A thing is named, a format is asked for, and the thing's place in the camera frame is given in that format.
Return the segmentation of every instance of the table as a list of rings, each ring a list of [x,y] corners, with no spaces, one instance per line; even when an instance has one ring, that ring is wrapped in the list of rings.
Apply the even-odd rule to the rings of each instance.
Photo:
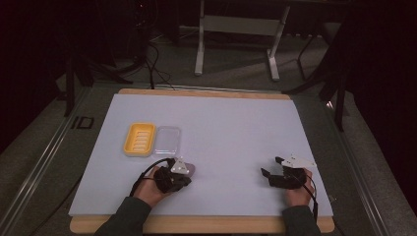
[[[122,94],[180,95],[255,99],[289,99],[283,94],[244,93],[244,92],[209,92],[209,91],[170,91],[122,89]],[[92,233],[108,215],[74,216],[71,230],[75,233]],[[322,232],[331,232],[334,224],[331,216],[318,219]],[[145,233],[278,233],[284,231],[284,224],[276,216],[181,216],[151,215],[144,225]]]

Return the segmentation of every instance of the metal frame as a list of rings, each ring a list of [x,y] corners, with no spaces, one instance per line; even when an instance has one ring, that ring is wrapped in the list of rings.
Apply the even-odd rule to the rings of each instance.
[[[271,77],[274,81],[278,81],[279,74],[275,61],[275,53],[279,41],[282,37],[282,32],[285,27],[285,22],[288,17],[289,10],[290,7],[286,6],[279,21],[266,19],[247,19],[212,16],[205,15],[205,0],[201,0],[199,47],[197,50],[196,69],[194,71],[195,75],[200,76],[203,74],[203,65],[205,57],[205,30],[222,31],[274,36],[273,45],[271,49],[268,49],[267,56]]]

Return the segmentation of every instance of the clear plastic lid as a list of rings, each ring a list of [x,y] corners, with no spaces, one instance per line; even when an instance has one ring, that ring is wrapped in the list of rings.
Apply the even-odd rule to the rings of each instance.
[[[175,156],[180,148],[181,130],[173,126],[160,126],[153,146],[154,157]]]

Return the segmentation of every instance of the person's left hand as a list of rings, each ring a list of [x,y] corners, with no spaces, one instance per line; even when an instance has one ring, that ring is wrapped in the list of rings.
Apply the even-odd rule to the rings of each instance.
[[[147,178],[153,178],[153,174],[157,169],[159,169],[158,166],[154,167],[150,172],[149,176],[147,176]],[[171,194],[172,193],[163,194],[162,192],[160,192],[160,190],[156,187],[156,183],[154,180],[144,179],[141,181],[141,184],[135,190],[133,197],[144,201],[145,203],[150,205],[150,207],[155,207],[161,200],[163,200]]]

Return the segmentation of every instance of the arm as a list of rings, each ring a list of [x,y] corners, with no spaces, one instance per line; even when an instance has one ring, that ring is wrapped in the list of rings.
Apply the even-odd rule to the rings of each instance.
[[[154,167],[149,178],[159,167]],[[142,180],[133,197],[127,197],[116,213],[101,225],[94,236],[138,236],[153,207],[170,194],[162,194],[151,179]]]
[[[307,176],[312,172],[305,169]],[[314,193],[311,179],[307,178],[306,187]],[[313,214],[310,212],[310,194],[304,189],[286,190],[285,196],[289,208],[282,212],[287,236],[317,236],[321,235]]]

